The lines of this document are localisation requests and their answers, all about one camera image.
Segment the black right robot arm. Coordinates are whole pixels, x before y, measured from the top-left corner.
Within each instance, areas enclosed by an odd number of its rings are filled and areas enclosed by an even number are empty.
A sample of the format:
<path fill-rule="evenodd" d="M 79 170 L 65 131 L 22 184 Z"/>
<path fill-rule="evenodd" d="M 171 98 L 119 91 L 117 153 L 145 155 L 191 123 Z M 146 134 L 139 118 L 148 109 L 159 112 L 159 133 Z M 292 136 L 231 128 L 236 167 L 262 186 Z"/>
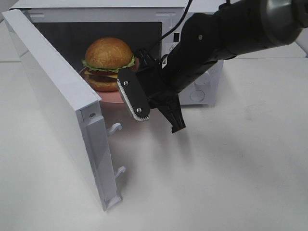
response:
<path fill-rule="evenodd" d="M 146 120 L 158 109 L 172 125 L 185 128 L 178 94 L 219 60 L 293 43 L 308 26 L 305 0 L 241 0 L 214 14 L 195 13 L 183 25 L 180 42 L 167 56 L 137 73 L 143 94 L 134 109 Z"/>

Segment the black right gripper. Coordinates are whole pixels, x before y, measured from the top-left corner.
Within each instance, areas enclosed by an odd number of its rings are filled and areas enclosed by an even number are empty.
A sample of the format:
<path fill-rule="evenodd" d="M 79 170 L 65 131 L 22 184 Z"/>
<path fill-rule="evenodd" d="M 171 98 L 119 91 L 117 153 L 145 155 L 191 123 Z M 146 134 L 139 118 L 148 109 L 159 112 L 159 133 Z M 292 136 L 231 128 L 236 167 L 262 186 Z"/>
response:
<path fill-rule="evenodd" d="M 157 108 L 171 124 L 172 133 L 186 128 L 179 93 L 218 60 L 235 56 L 228 41 L 234 19 L 231 12 L 195 13 L 184 24 L 180 42 L 167 56 L 165 67 L 146 49 L 134 52 L 136 102 L 142 108 Z"/>

